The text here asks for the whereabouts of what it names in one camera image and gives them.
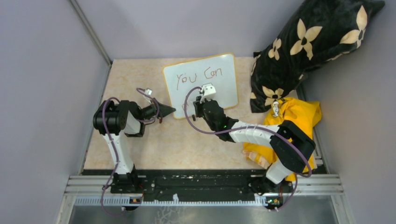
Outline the yellow framed whiteboard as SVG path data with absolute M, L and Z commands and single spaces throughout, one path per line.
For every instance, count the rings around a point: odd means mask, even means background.
M 232 53 L 209 56 L 164 67 L 170 103 L 175 119 L 184 119 L 184 100 L 194 87 L 212 84 L 214 100 L 224 109 L 235 107 L 238 100 L 235 57 Z

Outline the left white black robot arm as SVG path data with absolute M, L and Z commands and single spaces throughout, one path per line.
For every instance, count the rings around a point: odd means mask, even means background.
M 105 139 L 114 163 L 110 180 L 103 189 L 114 194 L 141 193 L 142 183 L 130 157 L 127 138 L 143 137 L 145 122 L 162 120 L 174 113 L 175 108 L 157 101 L 141 108 L 136 102 L 122 100 L 104 101 L 93 116 L 93 127 Z

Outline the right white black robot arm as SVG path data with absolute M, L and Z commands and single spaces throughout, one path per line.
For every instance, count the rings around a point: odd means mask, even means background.
M 278 125 L 259 125 L 242 122 L 228 117 L 224 109 L 214 99 L 198 96 L 193 102 L 194 118 L 203 118 L 210 128 L 210 134 L 223 141 L 253 143 L 272 149 L 277 160 L 265 173 L 263 187 L 268 192 L 276 192 L 282 181 L 290 174 L 312 175 L 308 160 L 315 149 L 314 141 L 295 123 L 289 120 Z

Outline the yellow cloth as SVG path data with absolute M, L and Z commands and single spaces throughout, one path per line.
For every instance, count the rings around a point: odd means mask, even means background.
M 263 124 L 279 125 L 283 121 L 289 120 L 312 139 L 313 128 L 322 118 L 319 102 L 305 102 L 297 98 L 287 97 L 278 100 L 278 103 L 278 116 L 275 117 L 273 109 L 270 109 Z M 252 143 L 243 144 L 243 154 L 247 160 L 255 162 L 264 169 L 267 169 L 278 159 L 274 150 Z

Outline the black floral pillow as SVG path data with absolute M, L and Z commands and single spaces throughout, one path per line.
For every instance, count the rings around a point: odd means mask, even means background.
M 382 0 L 303 1 L 275 40 L 253 54 L 251 112 L 267 112 L 309 73 L 356 51 L 384 6 Z

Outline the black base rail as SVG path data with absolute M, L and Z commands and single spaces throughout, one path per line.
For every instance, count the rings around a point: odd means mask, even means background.
M 274 184 L 265 179 L 261 169 L 138 169 L 141 193 L 130 194 L 133 202 L 170 201 L 174 194 L 183 202 L 252 201 L 255 196 L 266 197 L 269 205 L 282 205 L 284 196 L 294 191 L 292 182 Z M 111 175 L 109 169 L 88 169 L 83 176 Z

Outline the aluminium corner post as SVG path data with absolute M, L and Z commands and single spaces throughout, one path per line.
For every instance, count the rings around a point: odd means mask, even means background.
M 93 43 L 94 47 L 98 51 L 98 53 L 102 56 L 104 61 L 107 63 L 108 66 L 111 66 L 113 64 L 113 61 L 111 60 L 110 56 L 106 52 L 103 44 L 101 43 L 98 35 L 94 31 L 93 26 L 89 22 L 88 18 L 86 17 L 82 7 L 78 3 L 77 0 L 67 0 L 68 3 L 70 4 L 71 8 L 74 10 L 76 13 L 80 23 L 82 24 L 83 28 L 85 29 L 86 33 L 91 39 L 91 42 Z

